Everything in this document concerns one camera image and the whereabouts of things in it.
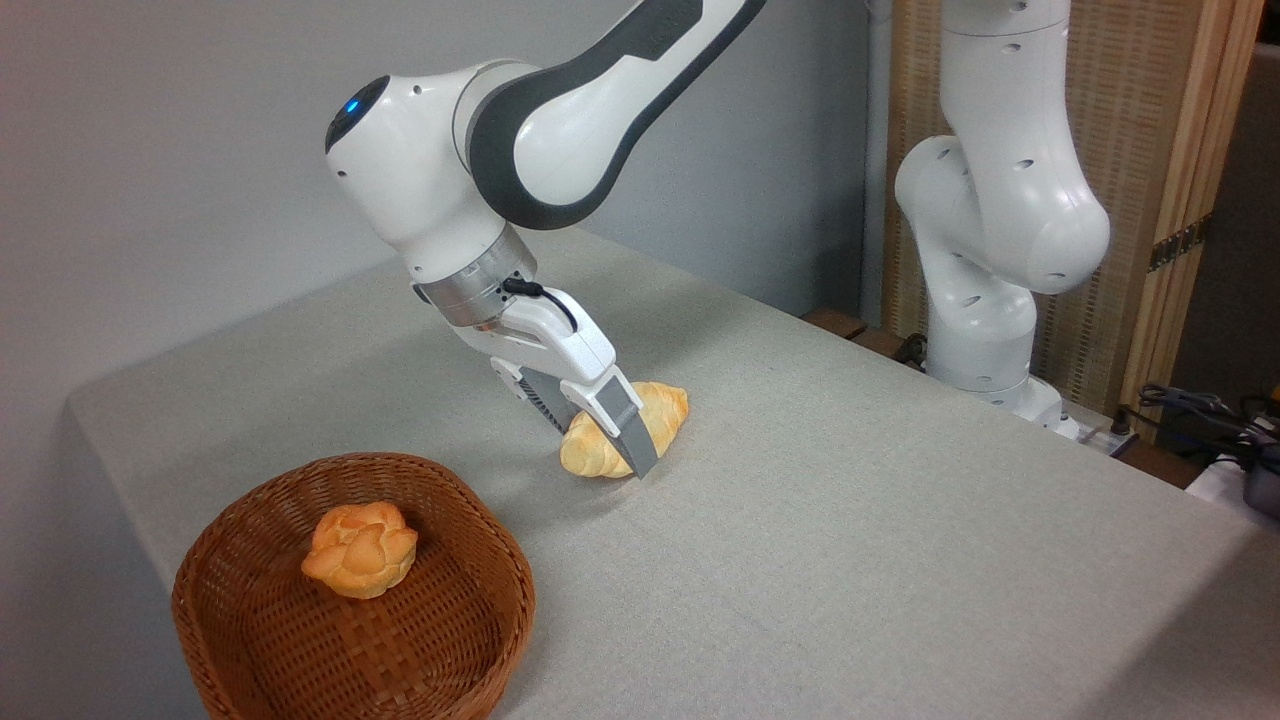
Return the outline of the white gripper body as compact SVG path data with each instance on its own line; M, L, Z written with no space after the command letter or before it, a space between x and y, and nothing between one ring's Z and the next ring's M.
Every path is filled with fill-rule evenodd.
M488 293L453 300L454 333L489 361L520 366L577 383L590 383L614 366L614 346L567 293Z

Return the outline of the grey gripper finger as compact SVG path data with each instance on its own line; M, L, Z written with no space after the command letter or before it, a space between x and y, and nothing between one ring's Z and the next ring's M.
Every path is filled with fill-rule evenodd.
M657 465L658 454L643 421L644 404L618 366L586 384L562 379L559 391L594 420L635 477L644 478Z
M490 364L502 382L527 400L561 434L568 430L579 407L563 395L558 378L502 357L490 357Z

